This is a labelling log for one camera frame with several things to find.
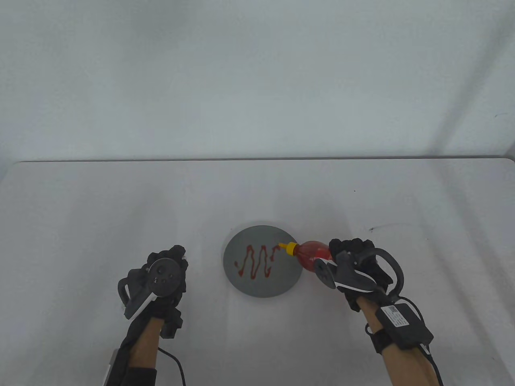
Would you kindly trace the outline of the person's left hand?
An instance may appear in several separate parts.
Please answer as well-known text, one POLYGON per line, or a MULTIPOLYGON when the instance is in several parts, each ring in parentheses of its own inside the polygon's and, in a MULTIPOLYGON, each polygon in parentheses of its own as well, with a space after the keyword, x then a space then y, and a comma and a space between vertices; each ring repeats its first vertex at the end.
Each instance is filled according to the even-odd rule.
POLYGON ((182 246, 150 253, 142 267, 129 270, 127 276, 118 282, 124 317, 134 320, 156 300, 180 298, 185 292, 187 267, 182 246))

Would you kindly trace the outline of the person's right hand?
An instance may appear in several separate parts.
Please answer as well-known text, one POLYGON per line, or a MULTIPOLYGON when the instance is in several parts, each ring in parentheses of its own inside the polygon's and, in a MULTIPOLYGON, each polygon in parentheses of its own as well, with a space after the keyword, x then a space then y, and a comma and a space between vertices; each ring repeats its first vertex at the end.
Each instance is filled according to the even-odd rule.
MULTIPOLYGON (((336 261, 336 256, 342 252, 344 252, 345 256, 348 256, 348 252, 359 254, 372 248, 375 248, 375 245, 371 240, 362 240, 360 238, 352 240, 332 239, 329 242, 329 250, 334 261, 336 261)), ((362 277, 363 274, 371 277, 383 292, 387 290, 388 285, 393 283, 393 279, 378 265, 375 256, 368 257, 368 259, 358 265, 355 270, 361 272, 360 277, 362 277)), ((342 288, 340 291, 345 294, 345 298, 351 310, 356 312, 361 311, 358 298, 361 297, 362 294, 346 288, 342 288)))

